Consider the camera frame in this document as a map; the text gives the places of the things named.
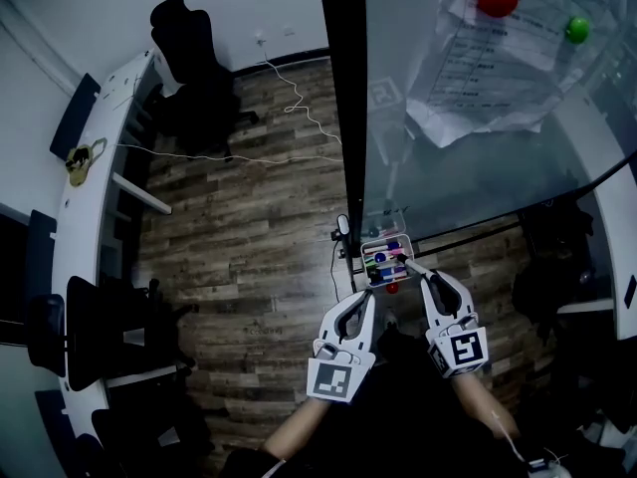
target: white wall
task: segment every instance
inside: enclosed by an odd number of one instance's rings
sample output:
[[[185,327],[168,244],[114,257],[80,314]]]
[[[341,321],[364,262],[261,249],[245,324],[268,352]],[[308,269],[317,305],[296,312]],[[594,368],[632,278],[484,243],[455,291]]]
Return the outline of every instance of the white wall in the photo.
[[[57,217],[66,171],[49,146],[69,100],[0,27],[0,204]]]
[[[163,0],[13,0],[65,60],[99,82],[152,46],[150,13]],[[236,71],[271,58],[327,46],[320,0],[185,0],[210,15],[219,61]],[[291,27],[295,35],[284,36]]]
[[[7,478],[64,478],[34,395],[59,389],[57,378],[33,366],[26,348],[0,346],[0,383],[2,472]]]
[[[66,65],[46,40],[22,16],[9,0],[0,0],[0,23],[20,48],[60,87],[72,96],[82,79]]]

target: desk leg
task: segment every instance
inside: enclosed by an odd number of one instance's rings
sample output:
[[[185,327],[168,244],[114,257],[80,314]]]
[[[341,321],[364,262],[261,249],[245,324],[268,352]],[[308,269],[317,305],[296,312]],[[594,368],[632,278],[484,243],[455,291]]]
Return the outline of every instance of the desk leg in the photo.
[[[135,106],[135,109],[146,119],[152,121],[152,117],[150,114],[137,102],[135,99],[132,100],[132,103]]]
[[[156,209],[163,214],[172,214],[172,207],[170,207],[170,205],[166,205],[158,198],[155,198],[154,196],[147,193],[143,189],[135,186],[132,182],[124,179],[118,173],[114,173],[111,178],[112,178],[112,181],[115,184],[117,184],[121,189],[123,189],[126,193],[131,194],[138,200],[141,200],[146,205],[149,205],[153,209]]]
[[[178,371],[177,367],[174,364],[171,364],[164,368],[157,368],[155,370],[145,371],[144,373],[134,373],[132,375],[125,375],[124,377],[110,378],[106,381],[106,385],[108,387],[118,387],[127,384],[135,384],[136,382],[162,377],[163,375],[170,375],[171,373],[177,373]]]
[[[129,145],[136,145],[138,147],[141,147],[141,141],[139,141],[137,138],[135,138],[128,129],[125,129],[122,134],[121,134],[121,138],[122,141],[124,143],[127,143]]]
[[[583,314],[586,312],[605,312],[614,310],[615,301],[612,298],[598,299],[596,301],[587,301],[585,303],[571,303],[564,305],[557,310],[558,315],[565,314]]]

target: white cable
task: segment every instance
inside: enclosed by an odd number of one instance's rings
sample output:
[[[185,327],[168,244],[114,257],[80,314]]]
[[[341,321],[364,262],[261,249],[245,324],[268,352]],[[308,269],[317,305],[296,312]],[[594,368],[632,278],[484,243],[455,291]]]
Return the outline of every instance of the white cable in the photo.
[[[555,464],[557,464],[558,466],[561,465],[561,459],[562,458],[566,458],[568,456],[568,453],[566,453],[565,455],[562,455],[561,457],[558,457],[557,455],[555,455],[552,451],[550,451],[548,448],[546,448],[546,446],[544,447],[544,449],[550,453],[553,457],[555,457],[555,460],[553,460],[553,462]]]
[[[268,61],[268,57],[266,57],[265,51],[264,51],[263,56],[266,59],[265,63],[268,64],[268,66],[270,66],[271,68],[273,68],[275,70],[275,73],[277,73],[277,76],[282,81],[286,82],[289,85],[294,86],[295,94],[297,96],[299,96],[299,100],[297,101],[297,103],[293,107],[285,107],[284,108],[284,112],[286,114],[289,114],[290,112],[293,112],[296,109],[305,109],[306,113],[307,113],[308,120],[311,120],[312,122],[318,124],[318,130],[320,132],[322,132],[325,136],[331,136],[332,138],[336,138],[338,143],[340,143],[342,145],[342,141],[340,141],[340,138],[338,136],[336,136],[335,134],[330,134],[330,133],[325,132],[324,130],[322,130],[322,125],[320,125],[320,122],[318,120],[314,120],[312,117],[310,117],[310,107],[300,107],[299,106],[301,104],[301,102],[303,101],[303,96],[301,94],[299,94],[299,91],[297,91],[297,84],[294,83],[294,82],[291,82],[290,80],[286,80],[284,77],[281,76],[281,74],[279,74],[279,70],[277,69],[277,67],[274,64],[271,64]],[[151,154],[154,154],[154,155],[167,155],[167,156],[170,156],[170,157],[185,157],[187,159],[209,159],[211,161],[225,161],[227,159],[236,157],[238,159],[245,159],[246,161],[253,161],[253,162],[257,162],[257,163],[269,163],[269,164],[284,164],[284,163],[288,163],[290,161],[295,161],[297,159],[324,159],[325,161],[331,161],[331,162],[334,162],[334,163],[342,163],[342,159],[334,159],[332,157],[325,157],[324,155],[297,155],[297,156],[289,157],[288,159],[283,159],[282,161],[272,161],[270,159],[253,159],[252,157],[246,157],[244,155],[234,155],[234,154],[233,155],[228,155],[228,156],[225,156],[225,157],[210,157],[208,155],[186,155],[186,154],[172,154],[170,152],[155,152],[154,150],[150,150],[149,148],[141,147],[139,145],[128,145],[126,143],[116,143],[114,145],[109,145],[109,146],[139,148],[141,150],[145,150],[146,152],[150,152]]]
[[[324,155],[296,155],[294,157],[289,157],[288,159],[283,159],[282,161],[272,161],[270,159],[253,159],[252,157],[246,157],[243,155],[228,155],[225,157],[210,157],[208,155],[186,155],[186,154],[171,154],[170,152],[155,152],[154,150],[150,150],[149,148],[140,147],[139,145],[129,145],[127,143],[116,143],[114,145],[109,145],[111,147],[129,147],[129,148],[139,148],[140,150],[145,150],[146,152],[150,152],[154,155],[169,155],[171,157],[186,157],[188,159],[210,159],[211,161],[225,161],[230,157],[237,157],[239,159],[245,159],[246,161],[254,161],[258,163],[269,163],[269,164],[284,164],[290,161],[294,161],[296,159],[324,159],[325,161],[332,161],[334,163],[342,163],[342,159],[334,159],[332,157],[325,157]]]
[[[271,476],[273,476],[278,470],[279,468],[284,465],[286,463],[286,460],[280,460],[279,462],[277,462],[275,464],[275,467],[273,467],[270,471],[268,471],[266,474],[264,474],[261,478],[270,478]]]
[[[518,449],[516,448],[516,446],[514,445],[513,440],[511,439],[511,437],[509,436],[509,433],[505,430],[505,428],[503,427],[503,425],[500,423],[500,417],[496,414],[496,412],[494,410],[491,411],[491,415],[494,417],[494,419],[496,420],[496,423],[498,423],[498,426],[500,427],[500,429],[502,430],[502,433],[505,434],[505,437],[507,438],[507,440],[509,441],[509,444],[511,444],[511,449],[514,450],[514,453],[516,454],[516,456],[518,457],[518,460],[520,460],[521,462],[526,462],[525,459],[520,455],[520,453],[518,452]]]
[[[274,64],[271,64],[268,61],[268,57],[266,56],[265,50],[264,50],[263,56],[266,59],[265,60],[266,64],[268,64],[268,66],[270,66],[272,69],[275,70],[275,73],[277,73],[277,76],[279,77],[279,79],[282,80],[283,82],[286,82],[289,85],[292,85],[295,88],[295,94],[297,96],[299,96],[299,100],[297,101],[297,103],[293,107],[285,107],[283,109],[283,111],[286,114],[289,114],[290,112],[293,112],[296,109],[304,109],[306,111],[306,115],[308,117],[308,120],[311,120],[312,122],[318,124],[318,130],[320,132],[322,132],[325,136],[331,136],[332,138],[336,138],[338,143],[340,143],[342,145],[342,141],[340,141],[340,138],[338,136],[336,136],[335,134],[330,134],[328,132],[323,131],[322,130],[322,125],[320,125],[320,122],[318,120],[314,120],[312,117],[310,117],[310,107],[300,107],[299,106],[301,104],[301,102],[303,101],[303,96],[301,94],[299,94],[299,91],[297,91],[297,84],[294,83],[294,82],[291,82],[290,80],[286,80],[284,77],[281,76],[281,74],[279,73],[279,70],[277,69],[277,66],[275,66]]]

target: wooden floor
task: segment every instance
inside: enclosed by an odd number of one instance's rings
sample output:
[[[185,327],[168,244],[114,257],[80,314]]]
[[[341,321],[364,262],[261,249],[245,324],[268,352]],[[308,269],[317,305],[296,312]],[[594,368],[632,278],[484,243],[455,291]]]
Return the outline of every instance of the wooden floor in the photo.
[[[299,83],[325,130],[338,134],[329,61],[281,73]],[[272,161],[341,158],[335,139],[319,133],[303,111],[283,112],[297,97],[272,71],[238,80],[236,91],[244,109],[256,111],[261,121],[232,135],[233,153]],[[171,138],[162,138],[155,149],[177,150]],[[335,303],[329,232],[336,216],[346,213],[342,163],[157,157],[147,188],[172,205],[173,214],[144,214],[136,273],[141,281],[159,279],[176,305],[201,306],[199,314],[182,319],[180,338],[198,362],[188,388],[213,433],[216,450],[202,466],[204,474],[215,476],[230,451],[257,447],[305,399],[312,340],[323,313]],[[421,250],[478,231],[420,243]],[[472,290],[488,327],[491,362],[484,381],[494,393],[515,408],[522,395],[542,387],[552,345],[543,348],[511,304],[515,274],[529,260],[520,228],[420,260]],[[340,296],[351,293],[341,260],[334,276]],[[383,299],[406,333],[421,331],[413,289]]]

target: small box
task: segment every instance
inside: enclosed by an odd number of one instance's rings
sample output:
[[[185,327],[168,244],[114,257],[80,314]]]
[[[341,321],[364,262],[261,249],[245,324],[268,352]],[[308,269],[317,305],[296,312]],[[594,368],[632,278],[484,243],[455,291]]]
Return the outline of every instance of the small box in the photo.
[[[414,250],[411,246],[411,241],[409,240],[409,236],[405,234],[397,234],[391,237],[377,239],[375,241],[368,241],[360,246],[360,257],[362,259],[363,268],[365,270],[365,278],[369,287],[384,287],[392,283],[402,282],[403,280],[411,278],[411,276],[415,274],[408,267],[405,267],[404,264],[398,262],[398,259],[395,258],[391,248],[402,249],[402,253],[404,255],[407,255],[410,259],[414,258]],[[375,259],[377,255],[383,255],[384,260],[382,262],[377,262]],[[400,275],[400,277],[391,278],[393,275],[388,270],[393,269],[394,267],[404,268],[405,275],[403,276],[402,272],[400,272],[396,273]],[[370,274],[373,274],[371,273],[372,271],[376,272],[378,275],[387,274],[387,279],[377,283],[372,283],[370,278]]]

